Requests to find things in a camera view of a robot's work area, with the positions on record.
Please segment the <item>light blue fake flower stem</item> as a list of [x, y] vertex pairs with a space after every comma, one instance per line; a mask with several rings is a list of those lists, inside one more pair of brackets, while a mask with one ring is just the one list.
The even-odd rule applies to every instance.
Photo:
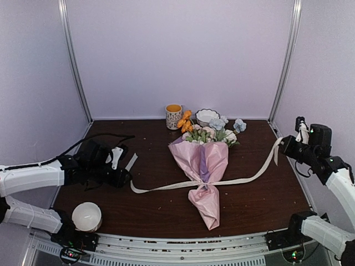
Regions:
[[[229, 122], [229, 120], [225, 116], [221, 116], [220, 118], [213, 118], [209, 122], [209, 126], [217, 131], [225, 128], [225, 125]], [[247, 123], [245, 123], [242, 119], [236, 119], [233, 124], [234, 131], [239, 134], [244, 132], [247, 128]]]

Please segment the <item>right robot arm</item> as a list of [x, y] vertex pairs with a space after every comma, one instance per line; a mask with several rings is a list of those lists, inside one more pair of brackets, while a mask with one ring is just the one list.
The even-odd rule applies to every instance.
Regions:
[[[297, 136], [284, 137], [279, 149], [285, 156], [309, 166], [320, 182], [338, 199], [350, 221], [354, 222], [354, 175], [351, 166], [331, 156], [332, 130], [325, 125], [308, 126], [303, 117], [296, 119]], [[342, 265], [354, 265], [354, 234], [334, 226], [311, 211], [291, 216], [284, 239], [297, 244], [304, 236], [333, 252]]]

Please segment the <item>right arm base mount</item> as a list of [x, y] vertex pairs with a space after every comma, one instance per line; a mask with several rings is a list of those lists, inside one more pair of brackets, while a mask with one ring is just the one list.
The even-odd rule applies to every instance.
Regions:
[[305, 244], [312, 239], [303, 235], [291, 235], [286, 229], [277, 232], [268, 231], [265, 240], [269, 251], [279, 250], [286, 262], [296, 264], [306, 259]]

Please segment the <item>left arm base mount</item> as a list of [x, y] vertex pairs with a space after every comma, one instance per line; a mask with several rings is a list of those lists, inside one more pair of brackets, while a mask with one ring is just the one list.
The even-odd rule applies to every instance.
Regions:
[[74, 230], [74, 232], [50, 233], [50, 240], [61, 246], [59, 258], [66, 265], [73, 265], [83, 257], [87, 257], [88, 252], [95, 252], [99, 236], [96, 233], [87, 233]]

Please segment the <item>orange fake flower stem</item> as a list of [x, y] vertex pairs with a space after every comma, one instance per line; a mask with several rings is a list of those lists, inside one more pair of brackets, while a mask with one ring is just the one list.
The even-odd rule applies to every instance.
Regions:
[[192, 111], [186, 110], [183, 113], [182, 118], [177, 122], [177, 128], [181, 129], [182, 133], [192, 132], [192, 130], [194, 129], [191, 122], [191, 116], [192, 116]]

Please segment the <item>patterned mug with orange inside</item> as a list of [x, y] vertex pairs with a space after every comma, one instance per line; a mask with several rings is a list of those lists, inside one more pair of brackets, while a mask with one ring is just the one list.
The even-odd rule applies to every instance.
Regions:
[[178, 129], [178, 121], [182, 118], [182, 106], [178, 104], [170, 104], [165, 108], [166, 112], [166, 127], [169, 130]]

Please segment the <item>pink purple wrapping paper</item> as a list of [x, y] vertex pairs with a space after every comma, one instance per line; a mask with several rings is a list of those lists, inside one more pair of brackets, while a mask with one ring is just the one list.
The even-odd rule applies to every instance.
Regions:
[[221, 181], [228, 165], [227, 144], [176, 140], [168, 148], [184, 174], [197, 182], [196, 188], [188, 193], [189, 201], [197, 208], [208, 230], [217, 228], [220, 225], [220, 195], [215, 183]]

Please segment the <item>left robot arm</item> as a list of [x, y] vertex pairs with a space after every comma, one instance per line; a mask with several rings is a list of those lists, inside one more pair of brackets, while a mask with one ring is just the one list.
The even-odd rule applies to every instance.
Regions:
[[83, 139], [85, 144], [76, 154], [69, 152], [27, 165], [1, 166], [1, 222], [41, 229], [58, 237], [68, 246], [80, 240], [78, 231], [93, 233], [102, 224], [102, 212], [95, 203], [81, 203], [68, 216], [53, 209], [44, 209], [21, 202], [13, 194], [43, 187], [62, 187], [95, 182], [115, 188], [131, 180], [130, 169], [137, 155], [121, 168], [120, 161], [128, 148], [120, 141], [110, 147], [93, 137]]

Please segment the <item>beige ribbon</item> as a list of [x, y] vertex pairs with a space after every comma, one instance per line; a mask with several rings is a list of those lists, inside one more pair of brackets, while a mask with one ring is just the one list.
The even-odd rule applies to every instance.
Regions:
[[174, 189], [179, 189], [179, 188], [185, 188], [185, 187], [194, 187], [194, 186], [200, 186], [200, 185], [213, 185], [213, 186], [224, 186], [224, 185], [239, 185], [239, 184], [244, 184], [244, 183], [249, 183], [257, 178], [259, 178], [268, 168], [268, 166], [271, 163], [271, 160], [273, 159], [275, 165], [278, 165], [278, 149], [279, 149], [279, 144], [281, 143], [282, 138], [279, 137], [275, 143], [272, 146], [272, 149], [270, 153], [268, 154], [268, 157], [262, 167], [259, 169], [259, 171], [252, 177], [249, 178], [236, 178], [233, 180], [227, 180], [227, 181], [218, 181], [218, 182], [208, 182], [208, 183], [203, 183], [202, 181], [185, 181], [185, 182], [179, 182], [175, 183], [172, 185], [167, 185], [167, 186], [162, 186], [162, 187], [157, 187], [157, 188], [152, 188], [150, 190], [142, 190], [138, 189], [134, 186], [133, 181], [130, 181], [130, 188], [134, 193], [137, 194], [143, 194], [143, 193], [148, 193], [152, 191], [164, 191], [164, 190], [174, 190]]

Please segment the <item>pink fake flower stem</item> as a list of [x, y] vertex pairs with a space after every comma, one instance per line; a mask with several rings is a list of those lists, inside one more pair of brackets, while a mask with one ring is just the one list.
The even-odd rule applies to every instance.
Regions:
[[183, 141], [199, 145], [217, 141], [216, 130], [208, 126], [201, 127], [198, 124], [189, 125], [188, 127], [183, 127], [181, 132]]

